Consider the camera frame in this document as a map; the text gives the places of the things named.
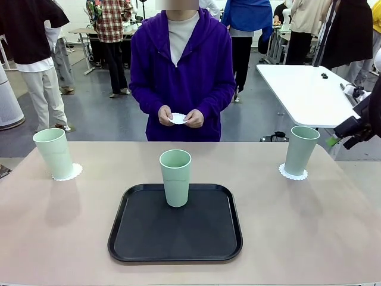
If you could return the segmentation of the person's left hand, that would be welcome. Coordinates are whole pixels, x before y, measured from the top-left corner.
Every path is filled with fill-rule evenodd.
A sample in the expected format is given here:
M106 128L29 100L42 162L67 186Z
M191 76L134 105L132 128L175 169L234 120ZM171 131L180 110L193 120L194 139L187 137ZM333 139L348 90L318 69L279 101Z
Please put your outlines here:
M186 115L184 121L185 125L190 128L201 128L204 124L204 116L199 110L194 109Z

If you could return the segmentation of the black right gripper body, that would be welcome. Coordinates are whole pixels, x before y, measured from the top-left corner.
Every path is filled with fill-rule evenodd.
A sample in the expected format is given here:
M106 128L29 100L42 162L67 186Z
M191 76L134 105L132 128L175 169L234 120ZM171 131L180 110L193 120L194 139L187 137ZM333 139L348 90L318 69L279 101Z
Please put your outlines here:
M357 119L354 116L351 116L335 127L334 132L335 135L341 139L353 137L365 140L372 134L372 129L366 120L363 120L362 118Z

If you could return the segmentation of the person's right hand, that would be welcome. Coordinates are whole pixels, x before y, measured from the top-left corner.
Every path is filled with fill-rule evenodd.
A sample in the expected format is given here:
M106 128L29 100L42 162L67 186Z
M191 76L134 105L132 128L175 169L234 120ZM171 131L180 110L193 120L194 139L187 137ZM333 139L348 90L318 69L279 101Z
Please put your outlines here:
M171 122L173 115L169 106L163 105L160 107L158 110L158 119L159 122L164 126L173 126L173 123Z

